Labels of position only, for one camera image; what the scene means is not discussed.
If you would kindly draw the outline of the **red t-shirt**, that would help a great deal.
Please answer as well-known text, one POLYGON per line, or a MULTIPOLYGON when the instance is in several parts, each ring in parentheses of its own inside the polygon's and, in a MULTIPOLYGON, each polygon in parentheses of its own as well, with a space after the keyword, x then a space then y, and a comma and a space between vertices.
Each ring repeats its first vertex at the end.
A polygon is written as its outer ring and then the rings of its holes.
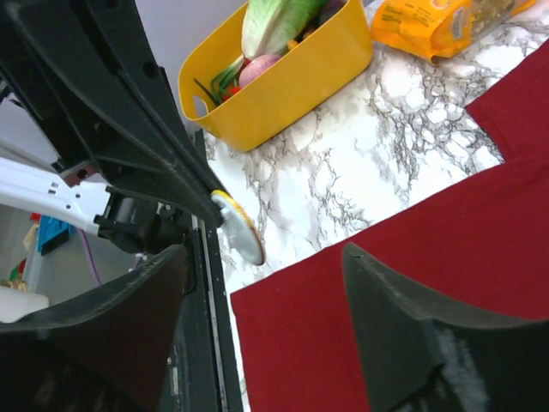
POLYGON ((548 48, 468 105, 504 161, 232 295, 255 411, 373 411, 342 253, 454 300, 548 323, 548 48))

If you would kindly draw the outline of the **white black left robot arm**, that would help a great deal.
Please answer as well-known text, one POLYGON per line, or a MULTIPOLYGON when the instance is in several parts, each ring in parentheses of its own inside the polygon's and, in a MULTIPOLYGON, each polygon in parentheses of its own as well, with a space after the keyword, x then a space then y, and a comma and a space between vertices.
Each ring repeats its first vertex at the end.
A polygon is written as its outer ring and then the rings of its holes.
POLYGON ((214 227, 221 188, 179 117, 132 1, 4 1, 1 77, 57 151, 49 172, 1 163, 3 203, 153 247, 158 204, 214 227))

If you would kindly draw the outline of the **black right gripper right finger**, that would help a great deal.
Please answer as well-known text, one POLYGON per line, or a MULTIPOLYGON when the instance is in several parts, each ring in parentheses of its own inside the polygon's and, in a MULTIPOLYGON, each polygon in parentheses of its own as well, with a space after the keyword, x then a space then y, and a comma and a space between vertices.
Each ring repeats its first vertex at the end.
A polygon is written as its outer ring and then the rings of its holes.
POLYGON ((547 410, 546 320, 454 300, 352 243, 342 274, 371 410, 547 410))

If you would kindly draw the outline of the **small gold brooch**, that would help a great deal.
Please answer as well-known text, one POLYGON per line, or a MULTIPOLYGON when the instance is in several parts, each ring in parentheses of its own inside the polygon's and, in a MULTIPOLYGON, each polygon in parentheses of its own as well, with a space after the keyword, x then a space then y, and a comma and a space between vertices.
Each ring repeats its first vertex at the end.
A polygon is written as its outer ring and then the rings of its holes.
POLYGON ((252 219, 244 209, 226 192, 214 190, 211 200, 220 209, 224 232, 231 249, 250 264, 261 266, 265 262, 265 251, 252 219))

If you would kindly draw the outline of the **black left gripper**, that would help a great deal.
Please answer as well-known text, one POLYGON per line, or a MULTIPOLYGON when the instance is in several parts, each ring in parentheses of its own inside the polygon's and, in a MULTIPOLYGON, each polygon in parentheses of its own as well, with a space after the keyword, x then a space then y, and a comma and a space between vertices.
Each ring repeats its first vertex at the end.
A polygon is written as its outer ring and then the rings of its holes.
POLYGON ((183 243, 187 212, 221 225, 134 2, 2 2, 1 78, 57 152, 50 172, 2 161, 3 203, 129 253, 183 243))

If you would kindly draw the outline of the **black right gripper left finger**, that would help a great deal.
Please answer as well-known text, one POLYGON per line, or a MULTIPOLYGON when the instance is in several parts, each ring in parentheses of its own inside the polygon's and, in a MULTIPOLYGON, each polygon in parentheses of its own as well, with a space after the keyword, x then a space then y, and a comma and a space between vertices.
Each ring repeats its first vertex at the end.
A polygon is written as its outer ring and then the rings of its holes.
POLYGON ((173 245, 119 278, 1 326, 3 411, 155 411, 189 257, 173 245))

